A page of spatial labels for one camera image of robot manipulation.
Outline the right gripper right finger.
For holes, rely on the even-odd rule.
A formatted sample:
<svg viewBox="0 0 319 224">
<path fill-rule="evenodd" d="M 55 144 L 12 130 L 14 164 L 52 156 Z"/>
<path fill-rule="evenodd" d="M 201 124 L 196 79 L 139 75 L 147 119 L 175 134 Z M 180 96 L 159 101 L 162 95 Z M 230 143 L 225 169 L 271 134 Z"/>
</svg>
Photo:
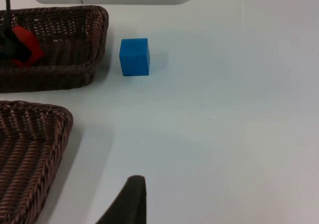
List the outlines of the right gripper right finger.
<svg viewBox="0 0 319 224">
<path fill-rule="evenodd" d="M 145 177 L 127 179 L 113 203 L 97 221 L 99 224 L 146 224 L 147 189 Z"/>
</svg>

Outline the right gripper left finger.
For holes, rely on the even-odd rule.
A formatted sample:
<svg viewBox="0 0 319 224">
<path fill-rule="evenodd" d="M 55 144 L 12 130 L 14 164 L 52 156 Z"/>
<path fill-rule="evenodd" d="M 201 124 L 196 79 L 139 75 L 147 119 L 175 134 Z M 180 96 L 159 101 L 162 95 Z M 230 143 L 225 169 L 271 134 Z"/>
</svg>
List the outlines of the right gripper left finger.
<svg viewBox="0 0 319 224">
<path fill-rule="evenodd" d="M 27 61 L 32 55 L 31 50 L 23 44 L 13 31 L 0 35 L 0 59 Z"/>
</svg>

